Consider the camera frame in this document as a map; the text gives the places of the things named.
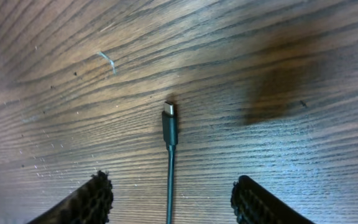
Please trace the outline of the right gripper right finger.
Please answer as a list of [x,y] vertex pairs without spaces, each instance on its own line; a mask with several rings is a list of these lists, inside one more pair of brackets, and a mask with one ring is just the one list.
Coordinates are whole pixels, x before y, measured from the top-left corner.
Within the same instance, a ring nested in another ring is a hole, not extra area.
[[238,224],[313,224],[247,175],[234,183],[231,207]]

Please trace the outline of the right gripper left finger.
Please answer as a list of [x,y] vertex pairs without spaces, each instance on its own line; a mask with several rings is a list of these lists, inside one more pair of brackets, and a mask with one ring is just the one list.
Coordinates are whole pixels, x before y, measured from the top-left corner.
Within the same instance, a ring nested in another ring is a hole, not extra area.
[[89,181],[29,224],[107,224],[113,200],[108,173],[99,170]]

